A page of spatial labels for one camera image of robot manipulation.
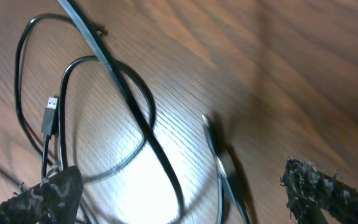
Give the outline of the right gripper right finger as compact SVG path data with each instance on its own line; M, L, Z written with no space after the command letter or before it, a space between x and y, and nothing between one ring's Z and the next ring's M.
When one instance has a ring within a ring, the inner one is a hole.
M287 208L297 223L326 223L322 210L339 223L358 223L358 190L319 171L311 162L289 158L280 179Z

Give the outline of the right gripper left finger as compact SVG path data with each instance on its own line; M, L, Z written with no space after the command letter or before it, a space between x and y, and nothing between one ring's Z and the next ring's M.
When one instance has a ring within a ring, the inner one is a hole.
M1 203L0 223L73 224L83 188L79 168L71 166Z

